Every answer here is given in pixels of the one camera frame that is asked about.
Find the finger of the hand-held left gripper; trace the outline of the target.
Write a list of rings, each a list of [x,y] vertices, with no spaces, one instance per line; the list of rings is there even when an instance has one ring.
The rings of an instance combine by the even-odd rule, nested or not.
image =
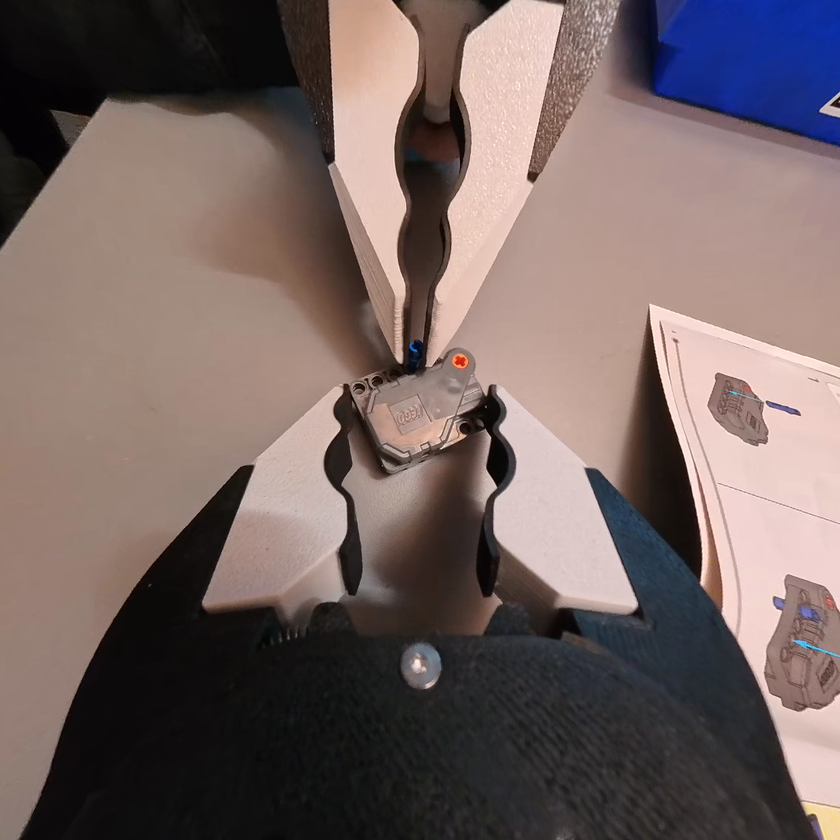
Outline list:
[[[453,93],[465,159],[446,211],[445,264],[428,305],[428,364],[450,346],[531,192],[532,149],[563,11],[555,2],[508,2],[458,46]]]
[[[391,1],[329,1],[332,183],[374,315],[404,359],[408,210],[397,141],[423,78],[417,30]]]

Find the white instruction booklet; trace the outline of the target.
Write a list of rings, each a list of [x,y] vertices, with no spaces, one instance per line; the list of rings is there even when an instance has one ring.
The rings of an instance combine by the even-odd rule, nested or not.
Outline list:
[[[839,801],[839,370],[649,306],[700,526],[700,581],[801,798]]]

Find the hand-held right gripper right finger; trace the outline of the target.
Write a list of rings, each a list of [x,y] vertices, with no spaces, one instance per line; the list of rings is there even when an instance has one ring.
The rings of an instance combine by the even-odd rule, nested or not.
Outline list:
[[[498,385],[483,419],[495,488],[479,532],[482,594],[520,604],[531,625],[552,625],[564,608],[635,612],[583,461]]]

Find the yellow printed paper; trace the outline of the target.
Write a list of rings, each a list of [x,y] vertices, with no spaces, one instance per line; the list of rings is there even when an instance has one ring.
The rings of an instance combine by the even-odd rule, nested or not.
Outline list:
[[[817,839],[839,839],[840,809],[838,805],[803,801],[802,806]]]

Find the grey toy motor block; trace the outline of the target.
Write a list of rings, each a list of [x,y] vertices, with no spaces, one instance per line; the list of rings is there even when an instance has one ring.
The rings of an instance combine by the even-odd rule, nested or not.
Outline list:
[[[377,371],[350,383],[376,457],[387,474],[418,466],[484,428],[487,397],[476,357],[454,348],[421,371]]]

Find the blue cardboard box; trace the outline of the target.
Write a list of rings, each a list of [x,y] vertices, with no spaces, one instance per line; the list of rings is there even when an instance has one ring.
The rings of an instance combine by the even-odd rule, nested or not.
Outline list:
[[[839,145],[838,1],[657,1],[653,88]]]

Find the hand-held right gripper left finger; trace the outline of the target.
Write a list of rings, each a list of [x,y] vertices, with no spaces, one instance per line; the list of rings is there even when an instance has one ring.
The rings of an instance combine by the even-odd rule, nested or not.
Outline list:
[[[353,400],[335,387],[255,461],[203,600],[210,613],[269,606],[289,625],[359,589],[351,494]]]

